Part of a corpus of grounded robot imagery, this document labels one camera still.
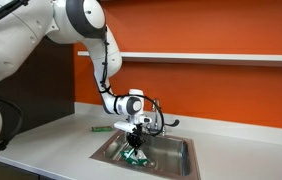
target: white countertop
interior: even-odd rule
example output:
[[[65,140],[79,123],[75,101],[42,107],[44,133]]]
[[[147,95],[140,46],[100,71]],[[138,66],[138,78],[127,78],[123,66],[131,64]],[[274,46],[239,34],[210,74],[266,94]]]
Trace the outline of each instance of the white countertop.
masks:
[[[91,127],[114,118],[73,114],[24,132],[0,162],[53,179],[161,179],[89,158],[116,132]],[[282,145],[178,129],[167,134],[193,139],[202,180],[282,180]]]

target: sink basin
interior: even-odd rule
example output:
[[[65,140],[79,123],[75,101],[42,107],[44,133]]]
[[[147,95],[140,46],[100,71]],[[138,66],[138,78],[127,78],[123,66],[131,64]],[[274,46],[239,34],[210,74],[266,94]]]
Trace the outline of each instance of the sink basin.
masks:
[[[147,134],[142,137],[145,143],[140,149],[153,162],[151,167],[132,165],[121,157],[121,151],[131,148],[123,131],[114,134],[90,158],[169,179],[200,180],[191,139],[169,135],[153,137]]]

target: white shelf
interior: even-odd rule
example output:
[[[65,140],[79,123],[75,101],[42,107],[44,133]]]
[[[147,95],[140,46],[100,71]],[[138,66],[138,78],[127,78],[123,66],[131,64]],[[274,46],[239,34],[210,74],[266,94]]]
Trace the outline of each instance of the white shelf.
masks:
[[[79,56],[89,56],[79,51]],[[121,52],[124,61],[282,67],[282,55]]]

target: orange wall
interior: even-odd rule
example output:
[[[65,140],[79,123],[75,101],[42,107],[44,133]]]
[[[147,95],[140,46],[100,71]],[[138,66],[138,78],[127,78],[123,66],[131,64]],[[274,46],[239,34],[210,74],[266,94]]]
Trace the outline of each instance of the orange wall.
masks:
[[[103,6],[121,51],[282,54],[282,1]],[[75,45],[79,50],[85,48]],[[139,88],[158,97],[166,113],[282,128],[282,68],[124,62],[110,80],[116,94]],[[101,104],[92,63],[77,55],[75,89],[77,102]]]

